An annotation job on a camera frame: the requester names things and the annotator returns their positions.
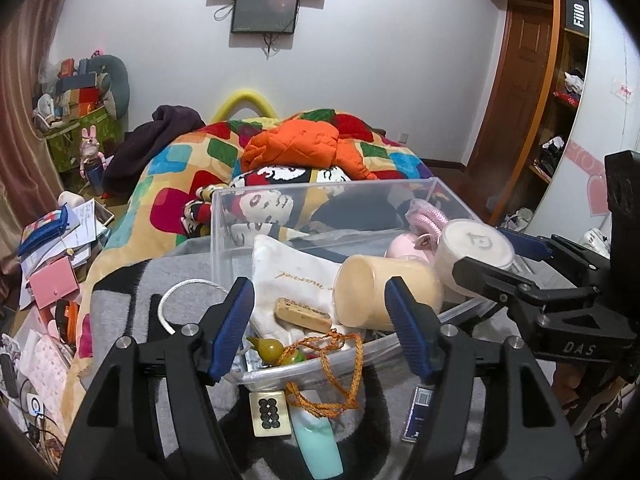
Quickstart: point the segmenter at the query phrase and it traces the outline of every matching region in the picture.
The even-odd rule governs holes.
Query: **doorframe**
[[[522,150],[520,151],[518,161],[516,162],[516,165],[511,172],[511,176],[504,186],[502,193],[500,194],[498,203],[495,205],[494,211],[489,218],[489,224],[491,225],[496,225],[504,215],[504,210],[507,207],[508,201],[511,197],[511,193],[513,192],[513,189],[515,188],[516,183],[518,182],[518,179],[522,174],[527,159],[529,158],[533,143],[538,136],[538,129],[542,121],[542,115],[545,111],[546,100],[549,98],[551,85],[554,78],[554,72],[556,71],[556,58],[558,57],[558,42],[560,38],[560,11],[560,0],[554,0],[551,21],[551,38],[549,41],[549,54],[546,60],[545,76],[542,80],[542,86],[540,88],[540,98],[538,99],[538,105],[536,106],[533,117],[531,118],[531,125],[529,127],[529,131],[527,132],[527,137],[525,138]]]
[[[498,67],[495,70],[495,78],[494,85],[491,88],[491,94],[489,95],[489,101],[486,105],[486,110],[484,112],[484,118],[482,118],[482,124],[480,125],[480,131],[478,132],[478,136],[476,137],[476,142],[474,143],[473,151],[471,152],[471,156],[469,157],[469,161],[466,164],[468,168],[472,168],[473,163],[478,157],[478,151],[480,148],[480,143],[483,137],[486,135],[487,123],[488,119],[494,111],[495,99],[498,93],[498,86],[500,80],[502,78],[502,72],[504,69],[504,61],[507,55],[507,46],[509,43],[509,37],[511,34],[511,25],[513,25],[513,6],[519,7],[535,7],[537,9],[546,9],[553,10],[551,5],[541,4],[539,2],[530,2],[528,0],[507,0],[507,15],[504,22],[504,33],[502,34],[502,44],[500,46],[500,57],[498,58]]]

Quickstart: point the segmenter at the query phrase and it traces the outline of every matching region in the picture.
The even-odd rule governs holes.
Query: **gray blanket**
[[[195,238],[162,258],[116,270],[94,287],[92,295],[92,335],[94,367],[98,367],[114,341],[129,335],[139,343],[158,340],[167,332],[156,311],[161,296],[173,285],[188,278],[210,279],[210,239]],[[198,322],[206,309],[222,300],[222,294],[207,285],[187,285],[177,290],[165,307],[169,322]],[[503,341],[518,333],[504,311],[476,327],[474,336]],[[547,376],[554,364],[544,363]],[[351,377],[342,378],[345,386]],[[402,356],[364,369],[358,394],[360,408],[332,421],[344,466],[343,478],[350,480],[396,479],[406,464],[413,444],[400,439],[418,377],[408,369]],[[342,402],[327,382],[315,389],[325,402]],[[229,449],[243,477],[260,480],[310,479],[295,436],[254,437],[248,390],[223,380],[209,389],[210,400]],[[471,415],[458,472],[473,467],[481,429],[484,386],[476,379]],[[157,402],[162,446],[168,463],[178,478],[184,466],[177,452],[166,383],[158,384]]]

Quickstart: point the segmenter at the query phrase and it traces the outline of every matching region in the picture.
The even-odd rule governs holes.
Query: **wall-mounted monitor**
[[[298,0],[236,0],[233,34],[293,34]]]

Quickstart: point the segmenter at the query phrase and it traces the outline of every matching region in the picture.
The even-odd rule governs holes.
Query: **white rope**
[[[164,296],[160,299],[160,303],[158,303],[158,321],[164,327],[164,329],[171,335],[175,334],[174,328],[169,324],[169,322],[164,317],[164,302],[172,295],[176,290],[185,285],[191,285],[191,283],[204,283],[205,285],[210,285],[218,290],[221,290],[225,294],[229,291],[226,290],[223,286],[218,285],[217,283],[210,282],[209,280],[203,280],[201,278],[191,278],[190,280],[184,280],[183,282],[176,283],[172,288],[165,292]]]

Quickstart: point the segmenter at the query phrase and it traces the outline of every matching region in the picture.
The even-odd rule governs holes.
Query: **fiio sign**
[[[574,25],[584,28],[584,5],[574,4]]]
[[[584,0],[566,0],[564,27],[578,34],[589,35],[589,4]]]

